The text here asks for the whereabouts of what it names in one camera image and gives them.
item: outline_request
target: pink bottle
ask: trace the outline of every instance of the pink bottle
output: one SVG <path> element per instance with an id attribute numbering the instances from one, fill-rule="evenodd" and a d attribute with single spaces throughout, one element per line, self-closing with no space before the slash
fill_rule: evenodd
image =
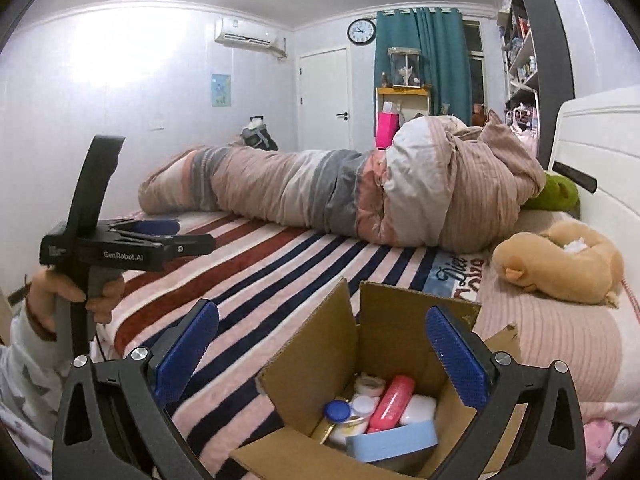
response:
<path id="1" fill-rule="evenodd" d="M 396 375 L 386 390 L 385 396 L 380 400 L 376 411 L 371 415 L 367 433 L 394 428 L 411 400 L 414 388 L 415 381 L 411 377 Z"/>

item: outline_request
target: blue lid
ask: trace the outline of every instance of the blue lid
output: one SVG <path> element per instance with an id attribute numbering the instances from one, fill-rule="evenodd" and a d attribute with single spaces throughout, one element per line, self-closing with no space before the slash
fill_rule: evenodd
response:
<path id="1" fill-rule="evenodd" d="M 340 424 L 351 416 L 351 406 L 344 400 L 332 400 L 324 405 L 326 420 L 334 424 Z"/>

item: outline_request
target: clock face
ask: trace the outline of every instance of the clock face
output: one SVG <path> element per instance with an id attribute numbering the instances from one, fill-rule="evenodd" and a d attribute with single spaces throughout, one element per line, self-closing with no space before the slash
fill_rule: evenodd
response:
<path id="1" fill-rule="evenodd" d="M 347 28 L 347 36 L 353 44 L 366 45 L 376 38 L 376 25 L 366 18 L 355 20 Z"/>

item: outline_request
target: curtain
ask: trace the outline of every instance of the curtain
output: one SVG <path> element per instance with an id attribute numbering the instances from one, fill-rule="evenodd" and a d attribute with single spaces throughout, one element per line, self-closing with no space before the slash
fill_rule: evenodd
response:
<path id="1" fill-rule="evenodd" d="M 418 48 L 422 52 L 424 81 L 431 84 L 431 113 L 440 114 L 441 105 L 448 103 L 449 114 L 470 124 L 471 70 L 460 11 L 432 12 L 421 7 L 409 13 L 379 12 L 376 21 L 376 88 L 380 86 L 381 74 L 390 72 L 389 47 Z"/>

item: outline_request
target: window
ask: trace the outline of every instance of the window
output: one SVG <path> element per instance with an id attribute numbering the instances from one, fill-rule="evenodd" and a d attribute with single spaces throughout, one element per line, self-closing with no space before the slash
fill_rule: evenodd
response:
<path id="1" fill-rule="evenodd" d="M 469 54 L 469 66 L 471 68 L 471 95 L 474 104 L 485 104 L 484 92 L 484 52 L 480 37 L 480 22 L 473 20 L 464 21 L 466 49 Z"/>

